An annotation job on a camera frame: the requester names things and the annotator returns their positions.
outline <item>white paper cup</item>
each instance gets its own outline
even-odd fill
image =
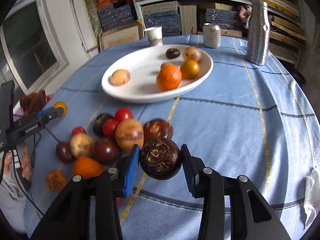
[[[144,30],[150,46],[159,46],[163,44],[162,40],[162,26],[150,27]]]

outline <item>white napkin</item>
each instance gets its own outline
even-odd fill
[[[306,177],[306,191],[303,208],[307,215],[305,228],[308,228],[315,220],[320,210],[320,170],[316,166]]]

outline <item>white oval plate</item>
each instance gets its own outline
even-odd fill
[[[181,96],[200,85],[211,73],[213,61],[211,56],[200,50],[200,73],[195,79],[182,80],[175,90],[161,92],[156,85],[156,76],[162,63],[170,61],[180,66],[183,52],[187,45],[163,45],[140,49],[114,62],[104,73],[101,81],[103,90],[110,96],[131,103],[154,103]],[[177,48],[181,54],[178,58],[168,59],[165,52],[169,48]],[[117,69],[127,69],[131,78],[122,86],[113,86],[110,77]]]

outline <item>table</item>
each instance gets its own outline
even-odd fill
[[[83,126],[89,135],[92,122],[102,112],[131,109],[142,124],[153,118],[172,123],[173,140],[183,143],[193,156],[202,158],[223,176],[247,175],[280,217],[290,237],[304,232],[305,176],[319,158],[320,127],[306,96],[292,76],[268,52],[264,66],[246,60],[247,42],[222,37],[221,47],[207,48],[203,36],[166,37],[164,44],[198,46],[212,56],[213,71],[196,89],[172,100],[154,104],[128,104],[108,97],[101,88],[106,69],[124,55],[148,46],[147,40],[107,48],[85,63],[58,90],[56,101],[68,105],[64,118],[47,128],[59,140],[70,140],[71,130]],[[72,177],[72,164],[55,156],[57,141],[47,131],[36,147],[31,178],[32,197],[45,212],[57,193],[48,191],[45,175],[54,169]],[[33,139],[27,140],[33,148]],[[226,202],[226,239],[230,238],[230,206]],[[124,239],[197,239],[203,200],[188,192],[182,169],[170,180],[147,177],[138,168],[132,195],[119,206]],[[40,218],[27,202],[27,233]]]

